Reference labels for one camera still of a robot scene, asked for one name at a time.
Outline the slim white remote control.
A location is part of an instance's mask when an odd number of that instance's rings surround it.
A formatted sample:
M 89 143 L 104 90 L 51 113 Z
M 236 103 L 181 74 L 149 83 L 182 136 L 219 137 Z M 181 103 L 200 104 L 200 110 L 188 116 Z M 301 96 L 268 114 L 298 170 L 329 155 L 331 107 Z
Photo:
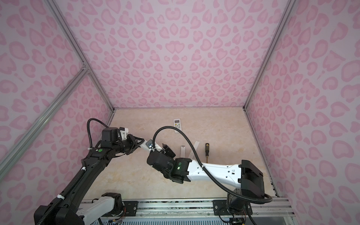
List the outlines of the slim white remote control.
M 186 156 L 186 146 L 181 146 L 181 158 L 184 158 Z

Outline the white remote angled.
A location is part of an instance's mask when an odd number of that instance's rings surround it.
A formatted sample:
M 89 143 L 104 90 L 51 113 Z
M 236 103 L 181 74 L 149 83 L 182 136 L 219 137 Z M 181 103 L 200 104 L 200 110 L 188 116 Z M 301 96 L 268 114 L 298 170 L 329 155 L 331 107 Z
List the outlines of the white remote angled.
M 159 146 L 157 143 L 153 143 L 152 140 L 144 140 L 144 142 L 140 145 L 140 148 L 150 153 L 151 151 L 162 151 L 163 148 Z

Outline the black handled screwdriver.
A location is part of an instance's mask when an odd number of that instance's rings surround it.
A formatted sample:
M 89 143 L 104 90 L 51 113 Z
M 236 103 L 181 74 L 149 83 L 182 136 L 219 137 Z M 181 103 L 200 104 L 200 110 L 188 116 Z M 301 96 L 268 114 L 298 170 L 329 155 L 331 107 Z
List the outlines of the black handled screwdriver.
M 209 153 L 210 153 L 210 144 L 209 144 L 209 143 L 206 143 L 206 144 L 205 144 L 206 163 L 208 163 Z

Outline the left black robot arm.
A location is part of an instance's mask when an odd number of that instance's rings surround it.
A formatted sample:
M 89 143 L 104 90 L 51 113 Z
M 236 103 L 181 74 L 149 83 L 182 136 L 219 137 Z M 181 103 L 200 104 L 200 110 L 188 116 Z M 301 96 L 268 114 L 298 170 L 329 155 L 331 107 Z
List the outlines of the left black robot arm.
M 82 167 L 48 205 L 41 205 L 34 213 L 36 225 L 85 225 L 85 216 L 77 214 L 81 201 L 95 179 L 119 153 L 129 155 L 145 142 L 131 134 L 122 136 L 124 128 L 107 127 L 102 131 L 99 146 L 91 148 L 81 160 Z

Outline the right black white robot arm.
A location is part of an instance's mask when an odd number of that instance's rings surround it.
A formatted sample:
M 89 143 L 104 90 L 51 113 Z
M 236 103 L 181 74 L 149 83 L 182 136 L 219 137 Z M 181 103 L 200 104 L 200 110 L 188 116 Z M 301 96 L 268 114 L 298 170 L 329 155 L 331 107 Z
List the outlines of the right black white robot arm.
M 175 158 L 174 152 L 164 145 L 143 143 L 141 148 L 149 152 L 147 164 L 161 172 L 166 179 L 183 184 L 192 181 L 212 181 L 235 201 L 265 204 L 272 198 L 265 194 L 263 173 L 250 161 L 242 160 L 235 165 L 199 163 L 190 158 Z

